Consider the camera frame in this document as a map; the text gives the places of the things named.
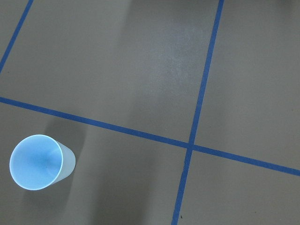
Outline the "light blue plastic cup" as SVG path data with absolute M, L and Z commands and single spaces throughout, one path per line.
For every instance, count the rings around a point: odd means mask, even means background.
M 36 191 L 53 185 L 74 170 L 73 151 L 47 135 L 31 135 L 14 148 L 9 170 L 20 187 Z

